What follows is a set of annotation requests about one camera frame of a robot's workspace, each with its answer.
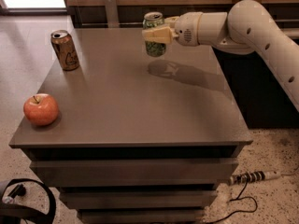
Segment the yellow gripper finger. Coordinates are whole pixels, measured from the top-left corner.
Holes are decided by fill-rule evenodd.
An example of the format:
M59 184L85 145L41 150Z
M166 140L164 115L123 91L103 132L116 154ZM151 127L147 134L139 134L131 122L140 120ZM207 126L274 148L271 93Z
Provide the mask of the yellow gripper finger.
M164 24L170 28L174 28L179 16L168 17L164 19Z
M170 44L178 37L178 33L168 25L161 25L142 31L145 41L161 44Z

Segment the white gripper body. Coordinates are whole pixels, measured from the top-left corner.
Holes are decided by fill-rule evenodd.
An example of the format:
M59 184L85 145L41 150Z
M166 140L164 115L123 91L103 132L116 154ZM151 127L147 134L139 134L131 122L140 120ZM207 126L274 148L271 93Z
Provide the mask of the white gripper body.
M195 47L199 45L198 30L202 12L189 12L181 15L175 22L176 38L182 46Z

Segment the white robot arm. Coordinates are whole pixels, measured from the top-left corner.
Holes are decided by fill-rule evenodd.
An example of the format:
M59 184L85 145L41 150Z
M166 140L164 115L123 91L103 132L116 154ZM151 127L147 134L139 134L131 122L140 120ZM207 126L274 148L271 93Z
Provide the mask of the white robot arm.
M299 110L299 46L254 0L242 0L228 12L189 12L167 18L142 35L148 42L209 45L240 55L256 52Z

